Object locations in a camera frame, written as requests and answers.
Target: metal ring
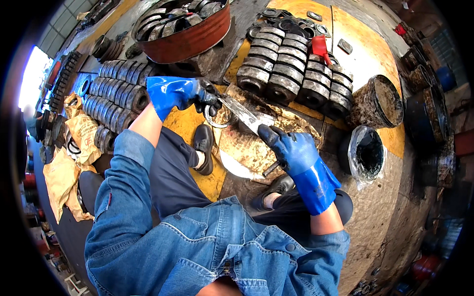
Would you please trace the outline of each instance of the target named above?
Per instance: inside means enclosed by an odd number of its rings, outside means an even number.
[[[233,124],[232,118],[228,122],[226,122],[222,125],[220,125],[218,123],[215,123],[214,121],[212,121],[212,117],[209,115],[209,109],[210,109],[210,105],[206,105],[206,107],[204,108],[203,113],[204,113],[204,118],[206,118],[207,122],[211,126],[216,127],[216,128],[226,128],[226,127],[230,126],[231,124]]]

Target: jacket button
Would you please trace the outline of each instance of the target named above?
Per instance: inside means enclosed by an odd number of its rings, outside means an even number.
[[[286,250],[288,250],[288,251],[291,252],[291,251],[293,251],[294,249],[295,249],[295,245],[294,245],[294,244],[289,243],[289,244],[286,245]]]

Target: shoe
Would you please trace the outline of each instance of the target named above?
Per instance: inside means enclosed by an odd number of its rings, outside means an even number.
[[[281,175],[273,180],[267,191],[252,199],[252,207],[259,211],[271,211],[272,209],[265,207],[264,198],[270,193],[279,193],[283,195],[292,190],[294,187],[295,182],[290,176],[287,174]]]
[[[196,128],[192,142],[194,143],[194,149],[203,152],[206,157],[201,167],[194,170],[203,176],[210,175],[214,169],[211,156],[212,145],[214,144],[212,129],[207,125],[199,125]]]

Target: blue barrel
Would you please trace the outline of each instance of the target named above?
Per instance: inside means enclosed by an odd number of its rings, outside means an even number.
[[[439,78],[439,82],[441,82],[444,92],[452,90],[457,85],[456,77],[448,66],[436,70],[436,75]]]

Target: hand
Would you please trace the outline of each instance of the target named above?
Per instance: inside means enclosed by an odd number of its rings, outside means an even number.
[[[341,184],[326,166],[308,133],[285,133],[260,125],[258,135],[275,152],[282,169],[293,179],[311,215],[324,212],[336,198]]]
[[[219,91],[207,79],[156,76],[147,78],[147,90],[155,111],[161,121],[170,114],[173,107],[185,110],[192,104],[201,113],[206,105],[211,105],[209,114],[215,116],[222,107],[218,100]]]

